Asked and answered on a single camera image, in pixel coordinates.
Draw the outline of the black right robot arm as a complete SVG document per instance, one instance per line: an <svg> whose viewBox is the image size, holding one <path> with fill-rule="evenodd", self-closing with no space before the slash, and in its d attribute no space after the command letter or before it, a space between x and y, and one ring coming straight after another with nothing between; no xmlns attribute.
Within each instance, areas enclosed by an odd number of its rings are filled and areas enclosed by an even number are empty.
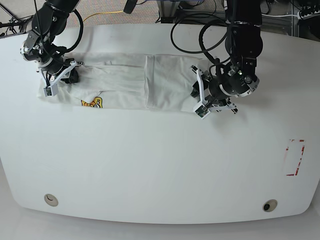
<svg viewBox="0 0 320 240"><path fill-rule="evenodd" d="M33 4L35 14L31 30L20 51L26 61L37 63L37 71L42 73L44 80L49 84L52 77L58 77L71 66L73 59L64 58L64 55L79 45L84 32L84 23L76 10L78 0L46 0L40 8L37 7L36 1ZM71 13L74 13L79 21L78 37L69 48L57 46L54 44L54 39L65 30Z"/></svg>

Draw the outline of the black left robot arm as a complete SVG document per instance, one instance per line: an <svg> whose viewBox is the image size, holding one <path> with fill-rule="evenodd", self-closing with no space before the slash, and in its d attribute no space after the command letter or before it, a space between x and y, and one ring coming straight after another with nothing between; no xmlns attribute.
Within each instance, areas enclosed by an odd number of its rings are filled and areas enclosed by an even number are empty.
<svg viewBox="0 0 320 240"><path fill-rule="evenodd" d="M260 3L256 0L226 0L224 9L228 22L224 40L229 58L220 61L205 53L215 68L215 75L211 70L191 67L196 82L190 95L199 99L193 112L202 119L222 110L236 114L237 107L230 98L249 96L260 82L256 76L257 57L263 50Z"/></svg>

